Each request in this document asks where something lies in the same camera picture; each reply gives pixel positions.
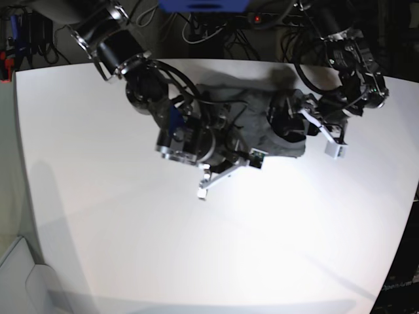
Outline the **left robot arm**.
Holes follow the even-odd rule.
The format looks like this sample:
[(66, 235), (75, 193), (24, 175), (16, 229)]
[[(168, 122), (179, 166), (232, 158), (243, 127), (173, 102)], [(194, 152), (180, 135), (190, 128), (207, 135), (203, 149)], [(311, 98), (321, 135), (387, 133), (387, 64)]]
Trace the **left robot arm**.
[(355, 27), (349, 1), (286, 1), (282, 13), (256, 23), (256, 27), (274, 27), (293, 9), (302, 12), (309, 23), (309, 31), (322, 42), (327, 62), (338, 71), (341, 85), (322, 90), (304, 74), (301, 60), (309, 35), (302, 35), (301, 43), (293, 51), (295, 70), (307, 88), (321, 95), (318, 116), (323, 125), (344, 132), (350, 115), (361, 116), (366, 108), (379, 108), (388, 98), (389, 90), (380, 66), (375, 62), (362, 31)]

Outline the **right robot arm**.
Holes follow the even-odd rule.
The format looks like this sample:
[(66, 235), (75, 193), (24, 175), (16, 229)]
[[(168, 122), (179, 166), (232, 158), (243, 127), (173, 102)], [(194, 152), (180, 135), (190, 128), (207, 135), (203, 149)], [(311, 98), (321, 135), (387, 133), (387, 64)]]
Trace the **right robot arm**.
[(125, 81), (130, 104), (160, 130), (156, 150), (163, 158), (216, 173), (250, 163), (234, 122), (220, 126), (224, 119), (216, 110), (225, 101), (204, 98), (188, 76), (148, 56), (118, 1), (31, 1), (30, 7), (67, 26), (105, 81)]

